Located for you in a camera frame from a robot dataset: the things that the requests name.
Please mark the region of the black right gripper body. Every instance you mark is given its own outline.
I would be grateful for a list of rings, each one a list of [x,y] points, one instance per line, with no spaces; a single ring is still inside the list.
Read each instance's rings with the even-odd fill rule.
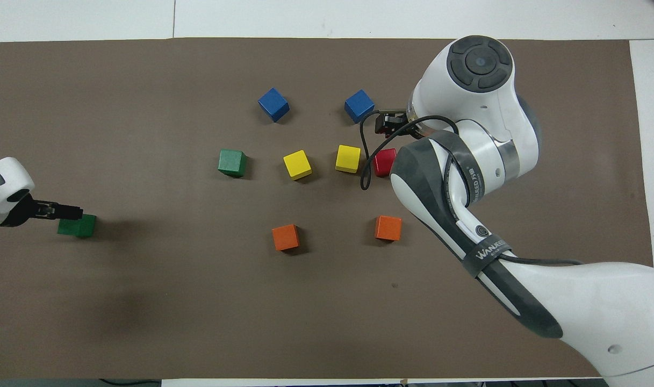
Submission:
[[[406,125],[409,122],[405,110],[380,110],[379,116],[384,117],[384,130],[388,130],[391,124]]]

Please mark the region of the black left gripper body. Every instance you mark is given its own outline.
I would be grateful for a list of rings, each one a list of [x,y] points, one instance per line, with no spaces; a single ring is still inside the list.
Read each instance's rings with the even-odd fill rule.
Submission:
[[[2,226],[20,226],[29,219],[55,220],[61,212],[61,204],[47,200],[36,200],[31,193],[22,198],[8,213]]]

